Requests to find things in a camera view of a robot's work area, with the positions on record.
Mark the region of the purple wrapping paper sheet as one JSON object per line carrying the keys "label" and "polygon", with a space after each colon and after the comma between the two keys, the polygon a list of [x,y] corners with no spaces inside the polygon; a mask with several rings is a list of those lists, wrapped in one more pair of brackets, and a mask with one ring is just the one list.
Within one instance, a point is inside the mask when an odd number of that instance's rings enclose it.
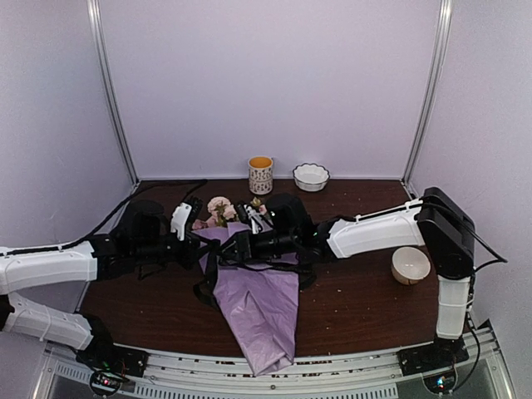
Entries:
{"label": "purple wrapping paper sheet", "polygon": [[298,295],[293,293],[244,291],[221,306],[252,374],[277,372],[293,364],[298,318]]}

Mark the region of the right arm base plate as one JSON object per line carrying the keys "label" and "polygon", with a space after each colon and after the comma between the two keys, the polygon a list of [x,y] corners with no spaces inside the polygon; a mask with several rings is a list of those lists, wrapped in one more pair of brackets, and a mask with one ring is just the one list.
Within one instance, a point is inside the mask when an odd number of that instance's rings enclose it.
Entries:
{"label": "right arm base plate", "polygon": [[452,367],[457,362],[469,359],[469,353],[463,345],[453,347],[448,344],[439,345],[435,342],[419,347],[402,349],[397,358],[403,376],[432,372]]}

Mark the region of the dusty pink rose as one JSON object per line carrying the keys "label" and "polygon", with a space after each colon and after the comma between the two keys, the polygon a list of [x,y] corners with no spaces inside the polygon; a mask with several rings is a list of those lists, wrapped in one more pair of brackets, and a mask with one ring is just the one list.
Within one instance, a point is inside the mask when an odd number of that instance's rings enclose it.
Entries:
{"label": "dusty pink rose", "polygon": [[192,230],[207,229],[209,224],[206,221],[196,219],[192,224]]}

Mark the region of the pale pink rose stem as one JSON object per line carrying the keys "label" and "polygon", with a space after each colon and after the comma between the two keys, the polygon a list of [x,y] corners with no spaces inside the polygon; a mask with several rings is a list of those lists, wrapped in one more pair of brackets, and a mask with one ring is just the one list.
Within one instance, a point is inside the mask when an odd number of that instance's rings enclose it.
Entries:
{"label": "pale pink rose stem", "polygon": [[212,198],[207,204],[210,217],[207,219],[209,227],[226,227],[228,223],[234,222],[238,215],[230,200],[223,196]]}

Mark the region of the black printed ribbon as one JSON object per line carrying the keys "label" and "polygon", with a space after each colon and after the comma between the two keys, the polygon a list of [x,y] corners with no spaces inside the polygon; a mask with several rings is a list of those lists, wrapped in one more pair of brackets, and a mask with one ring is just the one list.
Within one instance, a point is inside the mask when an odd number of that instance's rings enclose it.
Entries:
{"label": "black printed ribbon", "polygon": [[216,253],[220,247],[217,239],[201,239],[195,256],[204,277],[193,287],[197,299],[217,310],[229,304],[232,297],[244,297],[238,292],[241,288],[249,292],[297,294],[316,281],[313,266],[300,264],[296,254],[286,254],[272,262],[227,264]]}

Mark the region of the pink carnation stem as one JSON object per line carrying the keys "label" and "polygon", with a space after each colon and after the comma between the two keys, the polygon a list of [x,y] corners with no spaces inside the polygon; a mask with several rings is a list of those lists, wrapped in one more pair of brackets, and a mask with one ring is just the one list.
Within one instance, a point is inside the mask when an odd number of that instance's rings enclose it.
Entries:
{"label": "pink carnation stem", "polygon": [[266,205],[263,203],[263,201],[258,198],[258,197],[254,197],[251,202],[250,202],[250,205],[253,209],[252,213],[253,214],[259,214],[261,216],[266,216],[268,211],[267,211],[267,207]]}

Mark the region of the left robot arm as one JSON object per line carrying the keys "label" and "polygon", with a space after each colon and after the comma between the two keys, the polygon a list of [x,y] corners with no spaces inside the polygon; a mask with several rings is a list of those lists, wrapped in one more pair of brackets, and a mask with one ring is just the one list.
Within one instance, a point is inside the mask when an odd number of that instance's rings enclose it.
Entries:
{"label": "left robot arm", "polygon": [[191,226],[203,202],[192,197],[170,217],[151,200],[126,206],[115,228],[91,234],[80,242],[55,247],[1,250],[1,329],[68,346],[97,363],[113,368],[120,360],[111,333],[97,317],[65,313],[21,295],[23,290],[59,283],[108,281],[140,272],[142,267],[190,265],[199,247]]}

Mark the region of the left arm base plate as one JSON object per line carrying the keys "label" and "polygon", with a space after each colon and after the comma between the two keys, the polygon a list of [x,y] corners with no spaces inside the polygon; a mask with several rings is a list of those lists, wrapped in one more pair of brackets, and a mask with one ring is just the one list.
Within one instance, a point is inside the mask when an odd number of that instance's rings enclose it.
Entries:
{"label": "left arm base plate", "polygon": [[113,346],[109,352],[75,350],[76,360],[91,369],[112,372],[120,377],[143,377],[149,359],[146,351]]}

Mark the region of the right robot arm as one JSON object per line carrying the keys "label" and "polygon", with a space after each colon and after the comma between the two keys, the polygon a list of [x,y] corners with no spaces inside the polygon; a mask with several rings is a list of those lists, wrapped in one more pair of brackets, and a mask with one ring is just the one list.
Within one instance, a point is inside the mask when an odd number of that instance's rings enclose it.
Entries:
{"label": "right robot arm", "polygon": [[270,229],[231,234],[220,247],[220,260],[243,266],[297,254],[310,263],[326,263],[393,249],[397,272],[422,279],[425,264],[438,277],[436,341],[427,347],[426,360],[443,367],[458,353],[474,272],[475,224],[442,190],[431,187],[390,209],[320,223],[295,195],[275,195],[266,209]]}

